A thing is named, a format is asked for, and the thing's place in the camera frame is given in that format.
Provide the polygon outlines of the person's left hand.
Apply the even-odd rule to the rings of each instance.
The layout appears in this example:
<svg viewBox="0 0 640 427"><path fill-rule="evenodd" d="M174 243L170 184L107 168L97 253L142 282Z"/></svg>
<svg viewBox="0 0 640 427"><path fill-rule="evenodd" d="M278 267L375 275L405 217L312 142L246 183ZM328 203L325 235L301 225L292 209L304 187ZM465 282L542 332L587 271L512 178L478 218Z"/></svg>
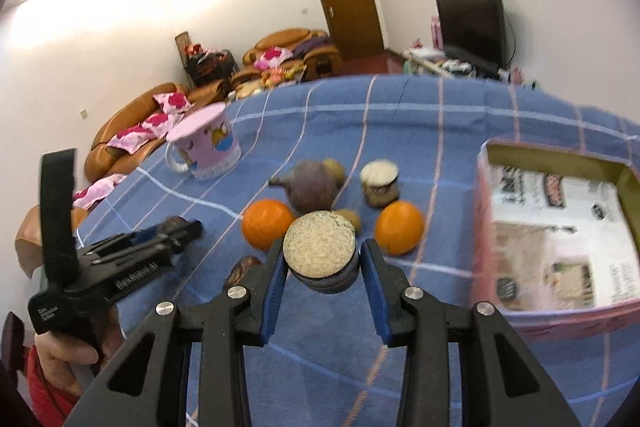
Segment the person's left hand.
<svg viewBox="0 0 640 427"><path fill-rule="evenodd" d="M100 351L75 337L46 332L35 335L35 347L44 379L53 387L80 397L85 387L77 380L73 368L99 364L103 367L124 343L116 308L96 314L92 319Z"/></svg>

